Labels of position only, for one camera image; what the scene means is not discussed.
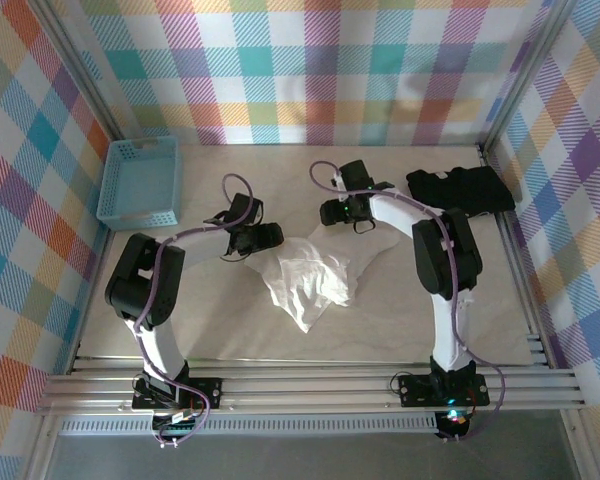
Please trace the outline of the white t-shirt with black print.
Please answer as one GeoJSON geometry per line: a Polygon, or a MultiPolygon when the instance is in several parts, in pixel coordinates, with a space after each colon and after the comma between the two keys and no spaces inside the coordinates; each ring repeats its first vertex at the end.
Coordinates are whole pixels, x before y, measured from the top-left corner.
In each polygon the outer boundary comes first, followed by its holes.
{"type": "Polygon", "coordinates": [[[358,234],[349,226],[320,225],[307,238],[289,237],[251,255],[246,265],[261,275],[273,304],[307,333],[330,305],[353,303],[364,270],[399,240],[390,227],[358,234]]]}

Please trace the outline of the black base plate right arm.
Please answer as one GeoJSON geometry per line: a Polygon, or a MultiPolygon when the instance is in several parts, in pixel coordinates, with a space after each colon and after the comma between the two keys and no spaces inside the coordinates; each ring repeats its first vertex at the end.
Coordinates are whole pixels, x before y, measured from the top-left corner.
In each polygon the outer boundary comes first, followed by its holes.
{"type": "Polygon", "coordinates": [[[482,407],[490,404],[483,375],[461,380],[455,386],[432,383],[429,375],[401,375],[398,393],[402,407],[482,407]]]}

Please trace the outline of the black base plate left arm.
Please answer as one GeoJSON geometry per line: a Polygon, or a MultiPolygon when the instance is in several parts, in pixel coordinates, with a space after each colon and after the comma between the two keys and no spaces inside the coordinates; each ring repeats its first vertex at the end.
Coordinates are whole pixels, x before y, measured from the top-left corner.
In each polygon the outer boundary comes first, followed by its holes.
{"type": "Polygon", "coordinates": [[[205,406],[204,400],[200,395],[194,394],[192,389],[208,398],[211,409],[220,406],[221,378],[188,378],[186,384],[188,389],[176,387],[151,376],[139,375],[132,382],[131,407],[133,410],[201,410],[205,406]]]}

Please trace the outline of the folded black t-shirt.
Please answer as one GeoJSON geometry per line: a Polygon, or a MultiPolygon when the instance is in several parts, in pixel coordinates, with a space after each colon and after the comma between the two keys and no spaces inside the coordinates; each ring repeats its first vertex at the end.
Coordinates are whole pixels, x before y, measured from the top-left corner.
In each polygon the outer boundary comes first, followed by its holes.
{"type": "Polygon", "coordinates": [[[458,208],[468,217],[515,209],[510,190],[489,166],[438,173],[416,170],[406,175],[406,181],[415,200],[442,210],[458,208]]]}

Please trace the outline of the blue plastic basket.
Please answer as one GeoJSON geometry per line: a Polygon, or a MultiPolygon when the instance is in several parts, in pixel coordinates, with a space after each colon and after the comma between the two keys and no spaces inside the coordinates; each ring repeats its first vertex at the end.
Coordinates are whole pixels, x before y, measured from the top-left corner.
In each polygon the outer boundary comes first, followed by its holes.
{"type": "Polygon", "coordinates": [[[96,217],[113,231],[173,226],[181,211],[178,139],[160,136],[112,142],[96,217]]]}

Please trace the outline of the aluminium mounting rail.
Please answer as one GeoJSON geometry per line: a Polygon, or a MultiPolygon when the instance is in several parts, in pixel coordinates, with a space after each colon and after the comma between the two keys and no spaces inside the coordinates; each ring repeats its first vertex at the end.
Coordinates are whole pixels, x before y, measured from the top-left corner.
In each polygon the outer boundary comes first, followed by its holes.
{"type": "MultiPolygon", "coordinates": [[[[218,414],[398,413],[398,377],[425,374],[423,364],[353,362],[194,361],[196,378],[222,379],[218,414]]],[[[136,357],[78,358],[68,375],[52,376],[39,403],[47,414],[132,414],[136,357]]],[[[479,369],[490,404],[509,410],[566,410],[584,406],[571,370],[534,365],[479,369]]]]}

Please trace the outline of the aluminium frame post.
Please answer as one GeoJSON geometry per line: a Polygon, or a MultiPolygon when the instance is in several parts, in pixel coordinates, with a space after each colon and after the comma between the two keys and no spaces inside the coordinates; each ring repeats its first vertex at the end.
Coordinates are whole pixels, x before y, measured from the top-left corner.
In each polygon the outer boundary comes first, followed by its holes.
{"type": "Polygon", "coordinates": [[[51,0],[26,0],[42,29],[49,36],[65,68],[78,90],[111,140],[122,140],[124,134],[100,93],[79,49],[75,46],[51,0]]]}
{"type": "Polygon", "coordinates": [[[497,84],[485,100],[485,119],[476,137],[481,155],[504,135],[579,0],[528,0],[496,73],[497,84]]]}

